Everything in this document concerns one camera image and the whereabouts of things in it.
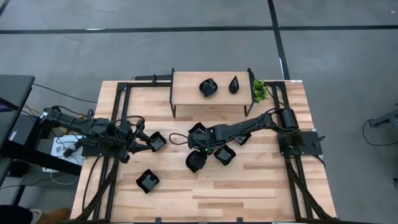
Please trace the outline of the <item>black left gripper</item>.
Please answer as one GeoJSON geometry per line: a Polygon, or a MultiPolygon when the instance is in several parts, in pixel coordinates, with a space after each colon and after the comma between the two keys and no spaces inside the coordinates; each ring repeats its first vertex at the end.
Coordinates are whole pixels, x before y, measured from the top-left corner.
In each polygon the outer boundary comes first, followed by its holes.
{"type": "MultiPolygon", "coordinates": [[[[152,139],[144,132],[144,127],[138,128],[138,138],[145,143],[152,143],[152,139]]],[[[132,129],[132,124],[128,120],[120,120],[119,126],[115,130],[115,146],[118,150],[118,156],[128,156],[129,153],[152,150],[151,146],[138,144],[136,142],[136,133],[132,129]]]]}

